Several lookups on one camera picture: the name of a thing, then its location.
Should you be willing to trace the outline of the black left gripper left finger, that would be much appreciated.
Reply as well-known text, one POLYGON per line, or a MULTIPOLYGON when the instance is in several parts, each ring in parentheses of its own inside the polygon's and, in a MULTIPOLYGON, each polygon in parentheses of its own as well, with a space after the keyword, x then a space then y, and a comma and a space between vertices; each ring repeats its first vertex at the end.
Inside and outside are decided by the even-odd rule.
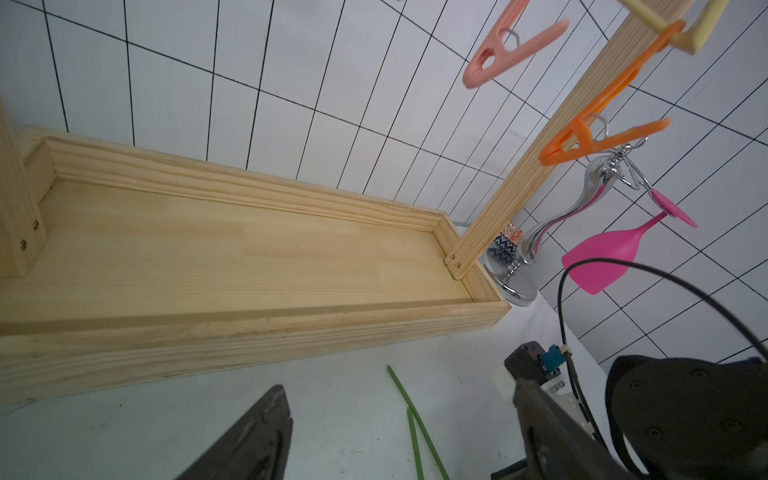
POLYGON ((282 479, 293 430, 283 386, 272 386, 181 479, 282 479))

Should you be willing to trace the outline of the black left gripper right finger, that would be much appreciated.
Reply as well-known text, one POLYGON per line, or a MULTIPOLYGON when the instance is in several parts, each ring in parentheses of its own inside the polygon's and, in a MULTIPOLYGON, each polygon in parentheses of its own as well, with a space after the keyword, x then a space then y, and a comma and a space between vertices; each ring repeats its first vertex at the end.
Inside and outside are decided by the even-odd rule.
POLYGON ((631 479, 534 382, 521 380, 513 397, 525 443, 524 479, 631 479))

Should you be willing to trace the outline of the orange clothespin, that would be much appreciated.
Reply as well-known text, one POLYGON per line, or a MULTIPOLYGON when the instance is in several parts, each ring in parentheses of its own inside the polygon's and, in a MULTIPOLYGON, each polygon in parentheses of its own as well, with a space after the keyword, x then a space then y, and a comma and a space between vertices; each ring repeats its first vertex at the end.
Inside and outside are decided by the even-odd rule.
POLYGON ((600 120, 605 126, 609 125, 607 119, 602 116, 603 110, 630 85, 654 55, 669 45, 673 35, 681 32, 685 25, 684 20, 677 20, 663 30, 642 54, 542 149, 539 153, 540 164, 542 166, 559 165, 587 155, 608 151, 667 129, 671 120, 662 118, 613 135, 605 133, 600 140, 597 140, 591 130, 591 125, 595 120, 600 120))

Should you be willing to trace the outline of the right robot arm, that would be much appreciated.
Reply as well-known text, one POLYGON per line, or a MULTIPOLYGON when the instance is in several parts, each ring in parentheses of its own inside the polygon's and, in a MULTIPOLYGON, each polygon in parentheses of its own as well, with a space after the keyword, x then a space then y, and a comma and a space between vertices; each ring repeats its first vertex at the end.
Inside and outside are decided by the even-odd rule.
POLYGON ((526 458, 510 479, 764 479, 767 364, 617 358, 605 393, 613 453, 540 388, 514 396, 526 458))

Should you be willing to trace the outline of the yellow curved clothes hanger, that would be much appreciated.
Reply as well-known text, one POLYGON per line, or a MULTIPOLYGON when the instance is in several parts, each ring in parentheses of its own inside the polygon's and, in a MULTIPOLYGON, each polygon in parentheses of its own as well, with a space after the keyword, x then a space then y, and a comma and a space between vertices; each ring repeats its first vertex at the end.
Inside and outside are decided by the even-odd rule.
POLYGON ((668 35, 669 43, 676 49, 695 55, 706 44, 730 1, 709 1, 701 10, 697 20, 689 27, 684 21, 666 21, 645 1, 621 0, 620 3, 654 33, 659 36, 668 35))

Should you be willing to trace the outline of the chrome glass holder stand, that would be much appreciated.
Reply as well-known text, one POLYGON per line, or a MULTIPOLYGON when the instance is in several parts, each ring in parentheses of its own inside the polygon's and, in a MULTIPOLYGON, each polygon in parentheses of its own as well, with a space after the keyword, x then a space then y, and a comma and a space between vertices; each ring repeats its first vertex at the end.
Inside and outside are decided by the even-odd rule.
POLYGON ((529 269, 537 260, 540 245, 548 231, 555 225, 570 219, 590 208, 605 197, 618 181, 633 190, 648 190, 650 183, 642 171, 631 161, 629 154, 641 148, 646 138, 610 149, 589 161, 583 189, 575 203, 524 232, 515 260, 506 264, 489 255, 488 247, 481 262, 503 297, 510 303, 526 307, 536 299, 538 290, 529 275, 529 269))

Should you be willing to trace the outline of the patterned cup on stand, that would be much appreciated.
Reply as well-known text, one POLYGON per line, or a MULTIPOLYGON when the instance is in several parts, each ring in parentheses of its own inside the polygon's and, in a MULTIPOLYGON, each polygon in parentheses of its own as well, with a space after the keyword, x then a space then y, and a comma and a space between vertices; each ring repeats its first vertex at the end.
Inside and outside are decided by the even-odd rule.
POLYGON ((524 232, 518 226, 507 224, 489 248, 489 255, 500 262, 512 263, 523 236, 524 232))

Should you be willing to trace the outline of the magenta plastic wine glass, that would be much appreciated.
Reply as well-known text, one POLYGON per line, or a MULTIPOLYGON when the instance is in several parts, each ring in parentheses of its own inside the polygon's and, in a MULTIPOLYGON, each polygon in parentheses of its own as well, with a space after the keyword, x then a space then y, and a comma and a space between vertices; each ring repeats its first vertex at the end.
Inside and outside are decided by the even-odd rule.
POLYGON ((562 257, 567 275, 579 288, 596 295, 619 280, 629 270, 624 262, 636 259, 645 233, 664 218, 676 218, 692 228, 698 227, 689 215, 660 191, 651 189, 650 196, 661 209, 660 214, 634 229, 609 231, 590 237, 562 257))

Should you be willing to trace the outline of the pink clothespin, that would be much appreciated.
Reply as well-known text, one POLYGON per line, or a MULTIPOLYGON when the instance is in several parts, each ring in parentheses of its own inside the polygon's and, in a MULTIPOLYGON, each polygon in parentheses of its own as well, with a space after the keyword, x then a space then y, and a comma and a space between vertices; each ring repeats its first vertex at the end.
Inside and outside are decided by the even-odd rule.
POLYGON ((528 4, 528 0, 509 2, 463 72, 462 82, 467 89, 476 89, 494 80, 546 48, 566 32, 570 22, 563 19, 522 43, 513 25, 528 4))

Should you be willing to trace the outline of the wooden clothes rack frame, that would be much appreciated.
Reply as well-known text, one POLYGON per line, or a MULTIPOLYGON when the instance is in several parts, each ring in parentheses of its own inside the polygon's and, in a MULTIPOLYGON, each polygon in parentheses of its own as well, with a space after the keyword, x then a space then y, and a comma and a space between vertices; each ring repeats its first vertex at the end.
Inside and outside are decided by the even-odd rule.
POLYGON ((482 328, 542 145, 659 32, 566 33, 467 91, 501 1, 5 1, 1 398, 482 328))

